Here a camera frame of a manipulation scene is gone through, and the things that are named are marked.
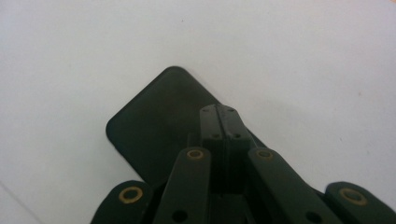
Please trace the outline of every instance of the white surface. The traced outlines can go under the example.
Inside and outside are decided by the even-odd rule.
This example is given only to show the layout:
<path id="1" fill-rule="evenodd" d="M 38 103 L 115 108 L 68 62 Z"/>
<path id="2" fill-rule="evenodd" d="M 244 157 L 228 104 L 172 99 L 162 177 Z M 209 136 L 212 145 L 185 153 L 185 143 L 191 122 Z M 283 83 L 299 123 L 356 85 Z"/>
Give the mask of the white surface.
<path id="1" fill-rule="evenodd" d="M 396 208 L 395 3 L 3 0 L 0 221 L 89 223 L 138 179 L 106 123 L 170 65 L 314 188 L 345 180 Z"/>

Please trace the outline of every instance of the white background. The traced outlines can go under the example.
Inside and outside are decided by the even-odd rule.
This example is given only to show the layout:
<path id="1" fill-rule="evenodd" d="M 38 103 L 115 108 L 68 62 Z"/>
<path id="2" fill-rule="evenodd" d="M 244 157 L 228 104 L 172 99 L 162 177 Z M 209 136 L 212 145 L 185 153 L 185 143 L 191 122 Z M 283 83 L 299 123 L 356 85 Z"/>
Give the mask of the white background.
<path id="1" fill-rule="evenodd" d="M 90 223 L 139 179 L 107 121 L 187 69 L 312 187 L 396 208 L 389 0 L 0 1 L 0 223 Z"/>

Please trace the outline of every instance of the black mechanical part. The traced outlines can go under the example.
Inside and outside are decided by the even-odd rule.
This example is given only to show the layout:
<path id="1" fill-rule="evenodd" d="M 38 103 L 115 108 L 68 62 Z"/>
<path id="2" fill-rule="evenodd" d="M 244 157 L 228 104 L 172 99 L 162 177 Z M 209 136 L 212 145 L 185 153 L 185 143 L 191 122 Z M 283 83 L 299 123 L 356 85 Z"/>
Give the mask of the black mechanical part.
<path id="1" fill-rule="evenodd" d="M 156 77 L 106 133 L 146 183 L 115 187 L 92 224 L 396 223 L 359 186 L 311 189 L 235 109 L 179 67 Z"/>

